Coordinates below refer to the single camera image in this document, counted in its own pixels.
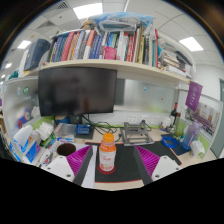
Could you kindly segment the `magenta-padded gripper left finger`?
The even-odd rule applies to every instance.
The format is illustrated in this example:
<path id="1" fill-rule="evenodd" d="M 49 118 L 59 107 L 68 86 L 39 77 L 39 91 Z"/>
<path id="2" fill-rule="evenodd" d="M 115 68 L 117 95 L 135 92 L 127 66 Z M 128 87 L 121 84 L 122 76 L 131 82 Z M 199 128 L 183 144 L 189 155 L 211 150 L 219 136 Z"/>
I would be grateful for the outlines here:
<path id="1" fill-rule="evenodd" d="M 78 186 L 93 186 L 94 148 L 87 145 L 67 157 L 57 156 L 45 170 Z"/>

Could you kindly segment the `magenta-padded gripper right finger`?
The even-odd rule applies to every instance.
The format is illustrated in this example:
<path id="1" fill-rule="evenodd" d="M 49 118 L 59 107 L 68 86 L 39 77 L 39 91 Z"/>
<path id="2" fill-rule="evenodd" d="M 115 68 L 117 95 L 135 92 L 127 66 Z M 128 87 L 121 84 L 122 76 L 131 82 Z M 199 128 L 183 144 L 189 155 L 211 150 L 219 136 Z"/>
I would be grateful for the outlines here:
<path id="1" fill-rule="evenodd" d="M 134 147 L 133 155 L 144 185 L 181 170 L 169 156 L 158 156 L 141 146 Z"/>

